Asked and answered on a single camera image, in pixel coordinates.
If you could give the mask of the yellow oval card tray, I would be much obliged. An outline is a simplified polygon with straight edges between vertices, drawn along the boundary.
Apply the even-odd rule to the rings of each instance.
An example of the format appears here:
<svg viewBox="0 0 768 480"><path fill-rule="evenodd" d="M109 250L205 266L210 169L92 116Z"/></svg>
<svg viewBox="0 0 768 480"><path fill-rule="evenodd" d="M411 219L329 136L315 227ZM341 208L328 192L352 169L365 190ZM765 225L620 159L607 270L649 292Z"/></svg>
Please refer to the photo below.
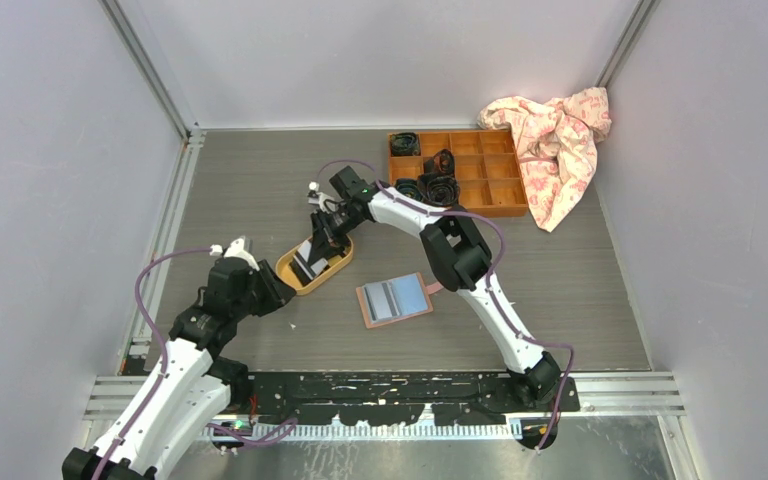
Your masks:
<svg viewBox="0 0 768 480"><path fill-rule="evenodd" d="M353 247L354 242L348 239L348 245L341 253L311 262L312 242L306 239L281 256L274 270L298 295L307 295L349 264L354 255Z"/></svg>

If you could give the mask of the brown leather card holder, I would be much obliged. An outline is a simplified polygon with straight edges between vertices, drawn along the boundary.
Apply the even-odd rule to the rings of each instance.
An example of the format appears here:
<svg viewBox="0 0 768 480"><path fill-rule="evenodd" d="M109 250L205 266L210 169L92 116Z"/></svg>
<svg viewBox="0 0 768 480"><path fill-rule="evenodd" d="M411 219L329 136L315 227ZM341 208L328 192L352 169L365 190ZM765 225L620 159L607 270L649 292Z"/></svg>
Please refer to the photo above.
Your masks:
<svg viewBox="0 0 768 480"><path fill-rule="evenodd" d="M356 289L364 325L374 329L433 311L440 282L426 284L419 272L364 284Z"/></svg>

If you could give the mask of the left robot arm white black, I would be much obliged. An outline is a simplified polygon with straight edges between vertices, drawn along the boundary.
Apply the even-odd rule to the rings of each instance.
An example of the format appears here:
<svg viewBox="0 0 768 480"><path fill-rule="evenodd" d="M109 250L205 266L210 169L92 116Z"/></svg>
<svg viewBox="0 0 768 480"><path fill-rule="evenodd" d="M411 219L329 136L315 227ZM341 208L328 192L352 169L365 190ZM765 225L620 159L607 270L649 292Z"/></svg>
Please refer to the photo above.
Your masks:
<svg viewBox="0 0 768 480"><path fill-rule="evenodd" d="M264 260L221 257L196 301L175 319L158 363L106 433L72 449L65 479L166 479L208 423L250 403L246 365L221 357L239 322L263 317L296 295Z"/></svg>

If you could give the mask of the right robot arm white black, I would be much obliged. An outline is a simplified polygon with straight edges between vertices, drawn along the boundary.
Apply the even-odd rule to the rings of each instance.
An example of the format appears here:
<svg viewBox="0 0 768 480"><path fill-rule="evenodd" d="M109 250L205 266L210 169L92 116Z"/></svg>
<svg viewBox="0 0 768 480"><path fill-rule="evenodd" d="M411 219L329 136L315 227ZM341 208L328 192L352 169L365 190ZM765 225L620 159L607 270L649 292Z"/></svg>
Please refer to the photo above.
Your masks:
<svg viewBox="0 0 768 480"><path fill-rule="evenodd" d="M422 204L380 181L370 183L346 166L329 180L336 199L324 196L311 215L312 235L293 253L290 269L309 286L324 277L329 260L345 255L349 234L369 221L394 227L417 238L434 278L462 297L478 315L502 354L515 381L515 396L537 411L565 385L566 374L537 341L507 299L493 255L477 227L481 216L459 206Z"/></svg>

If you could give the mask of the rolled dark tie bottom-left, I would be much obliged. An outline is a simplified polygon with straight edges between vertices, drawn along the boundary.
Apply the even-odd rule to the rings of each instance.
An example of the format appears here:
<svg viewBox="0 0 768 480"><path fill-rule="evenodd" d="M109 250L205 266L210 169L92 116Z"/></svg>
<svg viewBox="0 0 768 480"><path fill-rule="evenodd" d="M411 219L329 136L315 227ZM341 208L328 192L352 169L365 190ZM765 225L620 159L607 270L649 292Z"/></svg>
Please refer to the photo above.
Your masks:
<svg viewBox="0 0 768 480"><path fill-rule="evenodd" d="M395 181L394 187L400 194L408 198L417 201L422 201L424 199L423 192L416 179L399 178Z"/></svg>

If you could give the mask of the rolled dark tie bottom-middle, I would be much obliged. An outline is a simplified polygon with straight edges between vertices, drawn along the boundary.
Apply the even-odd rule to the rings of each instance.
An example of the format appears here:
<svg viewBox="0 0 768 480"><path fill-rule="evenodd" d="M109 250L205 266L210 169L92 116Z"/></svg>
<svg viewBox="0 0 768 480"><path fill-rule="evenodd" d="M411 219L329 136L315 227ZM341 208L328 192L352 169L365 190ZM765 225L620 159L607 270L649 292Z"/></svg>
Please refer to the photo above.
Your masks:
<svg viewBox="0 0 768 480"><path fill-rule="evenodd" d="M448 208L459 203L460 186L452 175L423 174L418 187L427 205Z"/></svg>

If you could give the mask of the rolled dark tie top-left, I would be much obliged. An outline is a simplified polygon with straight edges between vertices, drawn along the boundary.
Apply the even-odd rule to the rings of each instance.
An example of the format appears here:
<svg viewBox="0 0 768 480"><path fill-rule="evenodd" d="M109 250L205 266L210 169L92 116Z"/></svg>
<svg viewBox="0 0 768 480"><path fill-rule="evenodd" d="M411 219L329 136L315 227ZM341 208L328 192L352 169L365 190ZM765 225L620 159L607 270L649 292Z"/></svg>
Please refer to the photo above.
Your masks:
<svg viewBox="0 0 768 480"><path fill-rule="evenodd" d="M392 157L411 157L421 154L419 135L415 132L398 132L389 136Z"/></svg>

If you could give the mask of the rolled dark tie middle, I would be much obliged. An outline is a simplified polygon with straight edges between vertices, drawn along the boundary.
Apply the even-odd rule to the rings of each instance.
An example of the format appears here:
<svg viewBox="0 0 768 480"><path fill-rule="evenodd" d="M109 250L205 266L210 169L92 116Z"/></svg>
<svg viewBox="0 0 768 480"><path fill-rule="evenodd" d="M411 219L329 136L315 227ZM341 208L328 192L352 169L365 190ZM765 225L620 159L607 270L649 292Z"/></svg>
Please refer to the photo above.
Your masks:
<svg viewBox="0 0 768 480"><path fill-rule="evenodd" d="M441 149L423 162L424 174L454 176L455 171L455 157L449 149Z"/></svg>

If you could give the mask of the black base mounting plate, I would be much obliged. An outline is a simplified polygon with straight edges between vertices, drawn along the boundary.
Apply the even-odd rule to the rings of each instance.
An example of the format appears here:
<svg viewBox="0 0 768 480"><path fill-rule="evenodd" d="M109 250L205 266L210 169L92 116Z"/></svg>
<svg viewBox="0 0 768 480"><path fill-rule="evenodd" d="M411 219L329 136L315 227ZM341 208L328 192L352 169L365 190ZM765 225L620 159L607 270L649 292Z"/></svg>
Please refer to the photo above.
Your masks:
<svg viewBox="0 0 768 480"><path fill-rule="evenodd" d="M277 424L412 425L429 409L436 426L500 424L509 415L550 414L556 395L538 399L502 372L255 372L248 396L222 412Z"/></svg>

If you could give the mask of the wooden compartment organizer box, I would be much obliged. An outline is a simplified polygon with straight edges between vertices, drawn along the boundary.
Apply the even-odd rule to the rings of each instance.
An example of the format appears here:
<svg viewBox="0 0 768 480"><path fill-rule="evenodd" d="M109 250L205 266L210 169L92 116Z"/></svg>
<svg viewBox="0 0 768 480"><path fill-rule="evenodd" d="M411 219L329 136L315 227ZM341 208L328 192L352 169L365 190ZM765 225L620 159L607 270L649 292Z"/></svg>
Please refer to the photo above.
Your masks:
<svg viewBox="0 0 768 480"><path fill-rule="evenodd" d="M508 130L430 130L419 135L421 154L392 157L387 135L390 183L423 175L423 162L441 149L455 157L459 204L486 217L520 217L528 201L512 134Z"/></svg>

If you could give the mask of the pink floral crumpled cloth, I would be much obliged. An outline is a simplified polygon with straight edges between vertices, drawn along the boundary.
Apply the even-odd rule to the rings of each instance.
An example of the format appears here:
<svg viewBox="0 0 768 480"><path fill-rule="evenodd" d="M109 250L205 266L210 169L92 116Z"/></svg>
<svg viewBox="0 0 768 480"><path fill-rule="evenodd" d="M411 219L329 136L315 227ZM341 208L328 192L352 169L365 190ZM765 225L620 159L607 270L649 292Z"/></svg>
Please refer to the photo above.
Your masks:
<svg viewBox="0 0 768 480"><path fill-rule="evenodd" d="M612 126L608 91L591 87L544 103L497 99L478 114L485 130L511 134L526 201L538 228L553 232L581 201Z"/></svg>

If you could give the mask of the aluminium frame rail front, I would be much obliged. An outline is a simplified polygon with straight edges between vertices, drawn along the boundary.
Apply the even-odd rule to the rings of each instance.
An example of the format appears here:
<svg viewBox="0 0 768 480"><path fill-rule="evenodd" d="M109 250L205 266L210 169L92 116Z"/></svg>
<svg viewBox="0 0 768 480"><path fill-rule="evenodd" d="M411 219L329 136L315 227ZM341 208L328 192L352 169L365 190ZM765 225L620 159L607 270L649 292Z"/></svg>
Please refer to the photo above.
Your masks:
<svg viewBox="0 0 768 480"><path fill-rule="evenodd" d="M559 400L526 403L502 372L255 372L252 396L213 422L255 438L288 440L516 439L556 437L563 420L685 415L669 373L574 373Z"/></svg>

